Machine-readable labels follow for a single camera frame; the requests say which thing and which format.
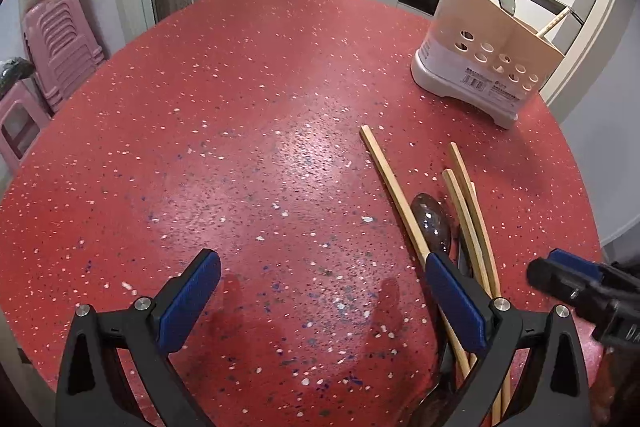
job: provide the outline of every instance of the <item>pink stool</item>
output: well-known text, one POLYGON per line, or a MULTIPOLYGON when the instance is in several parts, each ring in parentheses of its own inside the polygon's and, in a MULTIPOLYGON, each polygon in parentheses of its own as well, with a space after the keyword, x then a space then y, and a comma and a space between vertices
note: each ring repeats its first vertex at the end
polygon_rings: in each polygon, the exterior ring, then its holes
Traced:
POLYGON ((8 133, 5 134, 4 132, 4 122, 17 105, 21 105, 25 108, 31 117, 31 120, 34 121, 40 130, 44 129, 50 121, 49 115, 44 111, 36 98, 31 94, 31 91, 27 89, 21 80, 18 80, 14 87, 12 87, 9 92, 2 97, 2 100, 0 100, 0 155, 2 155, 2 158, 4 158, 5 163, 14 176, 20 168, 20 162, 23 158, 27 157, 31 147, 35 143, 34 139, 25 153, 23 155, 19 155, 19 152, 17 152, 17 145, 13 146, 7 139, 8 133))
POLYGON ((54 112, 104 61, 79 0, 42 0, 22 19, 36 81, 54 112))

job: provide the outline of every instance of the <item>chopstick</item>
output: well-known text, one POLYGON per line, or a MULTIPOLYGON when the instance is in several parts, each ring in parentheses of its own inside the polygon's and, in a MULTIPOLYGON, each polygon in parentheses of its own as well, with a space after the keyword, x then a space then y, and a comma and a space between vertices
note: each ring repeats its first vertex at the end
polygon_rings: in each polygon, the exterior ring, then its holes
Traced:
MULTIPOLYGON (((460 193, 457 191, 452 192, 452 190, 449 190, 449 194, 454 200, 456 210, 458 209, 458 206, 468 207, 466 211, 468 214, 470 214, 473 228, 476 231, 481 250, 482 263, 486 268, 486 275, 488 277, 486 284, 481 282, 481 286, 491 298, 495 299, 497 297, 501 297, 502 292, 500 289, 500 279, 498 277, 498 271, 495 266, 494 251, 491 247, 491 241, 489 240, 489 234, 486 229, 484 217, 482 217, 482 210, 480 209, 480 204, 478 203, 478 195, 476 194, 475 185, 469 178, 468 171, 466 170, 465 163, 462 159, 462 155, 460 154, 460 150, 458 149, 456 143, 450 143, 449 152, 454 164, 453 179, 459 179, 462 184, 463 200, 462 198, 460 198, 460 193)), ((462 223, 463 218, 460 217, 460 213, 458 213, 458 217, 462 223)), ((508 373, 502 383, 501 393, 498 393, 496 401, 494 402, 494 407, 492 408, 492 425, 495 425, 500 421, 501 415, 504 415, 505 411, 507 410, 510 399, 511 375, 508 373)))
POLYGON ((411 207, 404 197, 402 188, 400 188, 394 172, 391 170, 389 163, 386 161, 385 155, 382 152, 382 149, 380 149, 380 145, 378 145, 378 142, 373 136, 373 133, 371 132, 368 125, 363 125, 360 128, 360 135, 362 136, 367 149, 369 149, 371 156, 373 156, 373 161, 376 164, 376 167, 378 168, 378 172, 382 176, 382 179, 385 181, 386 188, 388 188, 389 192, 391 192, 391 197, 396 204, 396 208, 398 209, 400 217, 402 217, 404 227, 406 228, 406 231, 411 238, 411 242, 414 245, 415 253, 418 254, 418 259, 420 260, 422 269, 424 269, 424 263, 426 262, 427 256, 428 254, 430 254, 430 251, 429 247, 427 246, 427 242, 422 236, 422 232, 420 231, 418 222, 415 220, 414 213, 412 213, 411 207))
POLYGON ((466 247, 469 250, 469 260, 474 270, 474 277, 480 283, 482 288, 489 286, 489 279, 486 274, 486 268, 484 267, 484 260, 482 259, 482 250, 480 242, 478 241, 478 234, 474 228, 474 224, 469 214, 469 209, 466 206, 465 199, 456 179, 455 174, 450 169, 445 169, 442 173, 447 190, 453 201, 453 206, 456 208, 458 219, 460 220, 460 227, 462 228, 462 234, 465 236, 466 247))
POLYGON ((494 250, 491 248, 489 234, 486 231, 482 210, 480 210, 480 204, 478 203, 478 196, 472 187, 471 179, 469 179, 469 174, 466 171, 466 166, 462 160, 458 146, 453 142, 450 143, 449 152, 453 160, 453 172, 455 177, 460 181, 462 194, 468 206, 468 211, 471 214, 473 227, 476 230, 480 250, 484 258, 484 266, 486 267, 488 286, 490 288, 490 291, 487 293, 494 299, 501 297, 500 280, 498 278, 498 270, 495 267, 494 250))
POLYGON ((548 34, 553 28, 555 28, 567 15, 571 13, 571 8, 568 6, 562 10, 558 15, 556 15, 551 22, 547 24, 544 28, 542 28, 538 33, 536 33, 537 37, 544 37, 548 34))
MULTIPOLYGON (((382 176, 382 179, 385 181, 386 188, 388 188, 391 193, 391 197, 396 204, 396 209, 402 218, 402 222, 404 223, 404 227, 411 238, 411 242, 414 245, 415 253, 418 254, 418 259, 420 260, 420 264, 422 265, 422 269, 424 269, 424 265, 427 261, 427 256, 430 254, 430 250, 427 247, 427 242, 424 240, 422 236, 422 232, 420 231, 420 227, 418 226, 418 222, 415 220, 414 213, 411 211, 411 207, 404 197, 404 192, 402 192, 402 188, 394 175, 394 172, 391 170, 389 163, 386 161, 385 155, 380 149, 380 145, 376 141, 376 138, 373 136, 368 125, 363 125, 360 128, 360 135, 364 140, 367 149, 373 156, 373 161, 378 168, 378 172, 382 176)), ((453 348, 453 352, 456 356, 456 361, 460 367, 460 371, 462 375, 466 378, 466 375, 469 374, 469 361, 466 358, 465 350, 460 344, 458 337, 456 336, 455 331, 449 324, 447 317, 445 316, 442 309, 440 310, 440 314, 442 315, 442 319, 444 321, 445 329, 447 331, 447 336, 449 337, 449 342, 451 343, 451 347, 453 348)))

